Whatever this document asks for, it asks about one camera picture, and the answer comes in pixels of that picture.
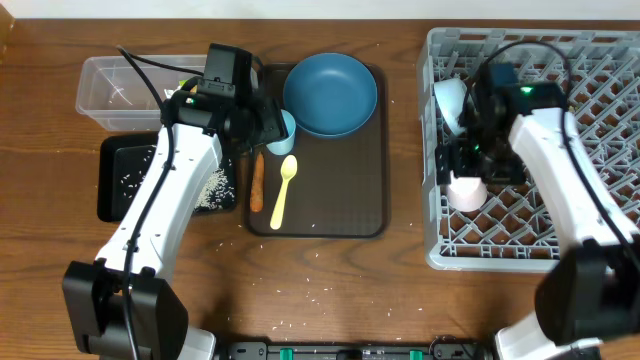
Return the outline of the pink plastic cup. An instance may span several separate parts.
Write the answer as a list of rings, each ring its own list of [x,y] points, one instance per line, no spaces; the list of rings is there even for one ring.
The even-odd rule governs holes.
[[[487,188],[479,177],[456,177],[450,172],[450,183],[446,186],[449,205],[462,212],[473,212],[484,205]]]

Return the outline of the light blue small bowl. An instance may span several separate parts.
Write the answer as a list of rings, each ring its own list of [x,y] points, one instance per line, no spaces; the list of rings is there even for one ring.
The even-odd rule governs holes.
[[[459,118],[463,110],[466,85],[459,78],[451,78],[434,84],[434,95],[442,117],[454,136],[461,135],[465,128]]]

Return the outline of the pile of white rice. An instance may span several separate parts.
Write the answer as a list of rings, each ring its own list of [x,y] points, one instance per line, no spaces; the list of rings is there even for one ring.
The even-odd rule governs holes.
[[[115,154],[112,213],[120,220],[128,211],[148,172],[155,145],[119,149]],[[235,169],[231,159],[223,158],[209,177],[195,203],[194,212],[222,211],[236,204]]]

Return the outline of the yellow green snack wrapper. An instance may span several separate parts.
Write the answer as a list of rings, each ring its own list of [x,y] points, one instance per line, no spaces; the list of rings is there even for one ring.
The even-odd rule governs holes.
[[[178,86],[175,89],[165,89],[165,98],[170,99],[176,91],[180,90],[185,85],[185,83],[186,80],[181,80],[178,82]]]

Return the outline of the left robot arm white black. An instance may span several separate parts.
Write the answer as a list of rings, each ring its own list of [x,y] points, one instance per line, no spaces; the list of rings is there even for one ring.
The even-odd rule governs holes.
[[[77,348],[103,359],[211,359],[215,336],[189,323],[171,287],[195,203],[223,157],[287,135],[278,102],[256,97],[229,108],[172,97],[156,151],[124,219],[93,263],[73,261],[62,289]]]

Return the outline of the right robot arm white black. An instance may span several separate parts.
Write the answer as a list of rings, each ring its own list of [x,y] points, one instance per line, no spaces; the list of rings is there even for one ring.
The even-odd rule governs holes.
[[[639,331],[639,230],[622,213],[577,137],[555,83],[481,81],[468,100],[459,79],[434,95],[461,150],[445,153],[447,197],[477,210],[490,171],[510,182],[530,174],[550,214],[562,255],[535,293],[531,314],[499,330],[496,359],[561,359]]]

